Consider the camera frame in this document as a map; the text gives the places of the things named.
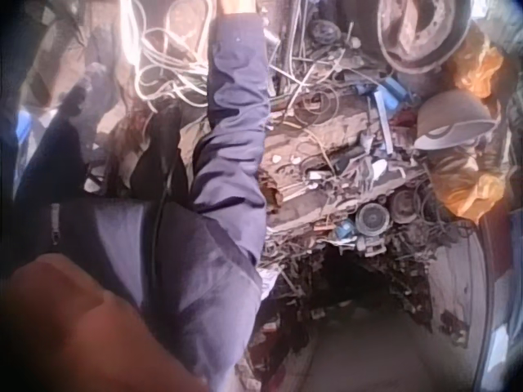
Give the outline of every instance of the blue jacket sleeve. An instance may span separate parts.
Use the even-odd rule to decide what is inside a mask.
[[[219,18],[209,43],[208,119],[212,132],[194,151],[193,209],[217,221],[256,263],[266,232],[258,183],[270,113],[262,19]]]

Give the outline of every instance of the cloth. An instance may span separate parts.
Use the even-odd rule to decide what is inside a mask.
[[[85,172],[79,125],[74,115],[57,116],[56,139],[42,141],[20,183],[21,246],[11,270],[44,253],[67,256],[129,301],[164,347],[211,390],[221,390],[260,304],[255,265],[266,210],[256,173],[270,107],[261,18],[223,16],[210,37],[212,132],[194,152],[190,207],[167,203],[159,218],[156,202],[78,196]],[[67,154],[53,151],[60,143]],[[62,172],[34,174],[50,161]]]

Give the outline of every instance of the tangled wiring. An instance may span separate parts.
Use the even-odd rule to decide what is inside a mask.
[[[120,0],[123,53],[134,68],[136,94],[155,113],[157,110],[154,108],[153,102],[165,96],[179,98],[194,107],[207,106],[206,102],[195,102],[187,96],[188,92],[193,92],[196,96],[207,96],[208,64],[202,54],[208,39],[213,4],[212,0],[203,1],[207,8],[206,16],[196,51],[193,51],[183,38],[170,29],[171,11],[174,6],[179,6],[182,2],[174,2],[168,8],[164,27],[151,28],[147,25],[145,9],[139,0]],[[155,43],[157,45],[162,43],[163,50],[160,51],[154,45]],[[181,53],[182,59],[169,55],[170,51]],[[147,74],[154,76],[148,80]]]

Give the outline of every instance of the wire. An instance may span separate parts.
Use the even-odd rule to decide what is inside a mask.
[[[135,70],[134,87],[136,94],[148,103],[151,110],[157,112],[151,101],[161,97],[179,98],[188,105],[203,108],[207,103],[194,102],[187,98],[186,92],[192,91],[197,96],[207,96],[208,65],[202,59],[202,52],[208,37],[208,31],[213,15],[212,0],[203,0],[206,6],[206,16],[202,31],[196,46],[192,51],[185,40],[171,31],[170,14],[174,6],[180,2],[173,2],[168,8],[165,18],[165,27],[148,28],[147,18],[143,5],[139,0],[120,0],[120,28],[122,35],[123,53]],[[162,34],[163,50],[156,49],[150,38]],[[183,52],[185,60],[168,55],[169,44]],[[147,59],[150,64],[141,67],[141,59]],[[159,69],[160,78],[147,81],[145,74],[153,69]],[[161,78],[169,72],[174,76],[162,83]]]

